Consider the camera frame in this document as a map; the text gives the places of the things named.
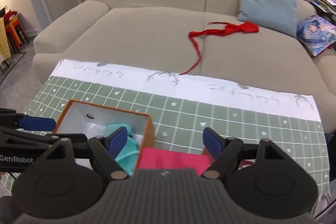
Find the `teal soft garment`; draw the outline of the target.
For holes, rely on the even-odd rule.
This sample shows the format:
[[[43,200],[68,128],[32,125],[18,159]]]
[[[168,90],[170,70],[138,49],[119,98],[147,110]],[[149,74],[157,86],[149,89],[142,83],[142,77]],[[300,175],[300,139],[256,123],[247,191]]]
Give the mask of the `teal soft garment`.
[[[103,137],[108,137],[119,127],[126,128],[127,142],[114,159],[128,173],[129,176],[132,176],[139,155],[139,145],[133,136],[132,128],[127,124],[109,124],[104,129]]]

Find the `maroon orange face mask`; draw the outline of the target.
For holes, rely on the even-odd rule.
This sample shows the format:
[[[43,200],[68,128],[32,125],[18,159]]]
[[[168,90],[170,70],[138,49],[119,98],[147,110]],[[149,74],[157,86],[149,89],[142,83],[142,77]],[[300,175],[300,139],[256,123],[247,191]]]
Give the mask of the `maroon orange face mask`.
[[[209,161],[210,161],[209,165],[211,165],[214,162],[214,158],[211,156],[207,148],[203,149],[202,155],[207,156],[209,158]],[[239,169],[251,166],[254,163],[255,163],[255,160],[241,160]]]

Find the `orange white storage box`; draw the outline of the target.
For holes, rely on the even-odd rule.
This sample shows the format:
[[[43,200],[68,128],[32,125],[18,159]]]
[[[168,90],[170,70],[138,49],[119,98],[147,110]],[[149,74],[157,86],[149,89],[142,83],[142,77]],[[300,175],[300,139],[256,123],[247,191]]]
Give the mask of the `orange white storage box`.
[[[109,136],[113,129],[121,126],[127,129],[129,143],[134,143],[137,148],[126,146],[117,159],[124,170],[133,175],[139,165],[142,150],[154,146],[154,127],[150,115],[70,100],[56,122],[53,133],[82,133],[90,139]]]

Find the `pink box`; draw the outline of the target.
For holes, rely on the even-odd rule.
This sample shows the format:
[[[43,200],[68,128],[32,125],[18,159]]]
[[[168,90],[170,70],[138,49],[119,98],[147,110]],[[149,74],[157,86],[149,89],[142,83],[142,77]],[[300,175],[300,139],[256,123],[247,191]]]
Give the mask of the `pink box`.
[[[138,157],[136,169],[185,169],[192,168],[201,175],[211,164],[206,155],[174,152],[146,147]]]

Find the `green grid tablecloth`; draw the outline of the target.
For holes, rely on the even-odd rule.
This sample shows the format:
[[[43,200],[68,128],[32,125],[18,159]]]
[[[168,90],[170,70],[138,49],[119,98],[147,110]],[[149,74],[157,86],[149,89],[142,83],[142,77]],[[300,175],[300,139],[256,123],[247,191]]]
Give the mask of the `green grid tablecloth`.
[[[246,143],[268,138],[315,179],[320,192],[329,191],[325,130],[312,96],[62,59],[24,112],[58,119],[70,100],[149,114],[155,146],[170,151],[201,153],[206,127]]]

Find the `red stool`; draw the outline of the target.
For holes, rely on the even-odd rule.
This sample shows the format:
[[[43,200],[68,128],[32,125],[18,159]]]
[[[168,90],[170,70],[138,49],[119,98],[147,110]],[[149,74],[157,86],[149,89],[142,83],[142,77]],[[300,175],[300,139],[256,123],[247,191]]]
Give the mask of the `red stool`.
[[[24,44],[30,41],[18,19],[16,11],[9,11],[3,17],[5,32],[11,53],[19,53]]]

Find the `red ribbon cloth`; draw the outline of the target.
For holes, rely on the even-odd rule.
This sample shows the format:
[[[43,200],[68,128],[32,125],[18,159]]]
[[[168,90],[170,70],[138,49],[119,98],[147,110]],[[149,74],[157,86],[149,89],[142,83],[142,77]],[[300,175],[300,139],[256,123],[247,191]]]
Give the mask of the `red ribbon cloth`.
[[[194,68],[196,68],[200,62],[202,61],[202,53],[199,47],[199,44],[197,43],[195,38],[201,37],[201,36],[228,36],[235,33],[244,33],[244,34],[251,34],[251,33],[258,33],[259,32],[259,26],[257,24],[251,23],[251,22],[244,22],[241,24],[232,24],[228,22],[208,22],[208,25],[211,24],[223,24],[224,28],[222,29],[206,29],[202,31],[190,31],[188,33],[188,39],[192,43],[194,50],[197,54],[197,61],[185,72],[180,73],[180,75],[185,75],[189,72],[191,72]]]

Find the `beige fabric sofa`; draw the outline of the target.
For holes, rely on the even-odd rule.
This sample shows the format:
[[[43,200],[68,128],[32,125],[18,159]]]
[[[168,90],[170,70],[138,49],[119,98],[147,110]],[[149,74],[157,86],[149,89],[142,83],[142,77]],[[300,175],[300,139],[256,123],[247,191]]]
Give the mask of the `beige fabric sofa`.
[[[45,82],[61,59],[189,72],[277,92],[312,95],[326,133],[335,132],[335,51],[311,57],[295,38],[265,27],[256,34],[187,35],[236,24],[240,0],[85,0],[34,40],[33,66]]]

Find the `anime print cushion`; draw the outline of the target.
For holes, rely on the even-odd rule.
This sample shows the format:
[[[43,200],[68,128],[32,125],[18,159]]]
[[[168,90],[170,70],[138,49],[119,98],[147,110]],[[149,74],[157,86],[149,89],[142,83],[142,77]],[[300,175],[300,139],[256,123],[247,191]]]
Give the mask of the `anime print cushion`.
[[[335,43],[335,25],[312,15],[297,25],[297,38],[310,55],[316,57]]]

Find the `light blue cushion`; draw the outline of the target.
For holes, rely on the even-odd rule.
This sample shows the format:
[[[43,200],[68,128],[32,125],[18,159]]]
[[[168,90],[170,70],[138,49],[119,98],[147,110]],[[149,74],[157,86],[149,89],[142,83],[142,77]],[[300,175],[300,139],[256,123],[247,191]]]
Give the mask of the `light blue cushion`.
[[[240,0],[238,20],[292,37],[297,33],[297,0]]]

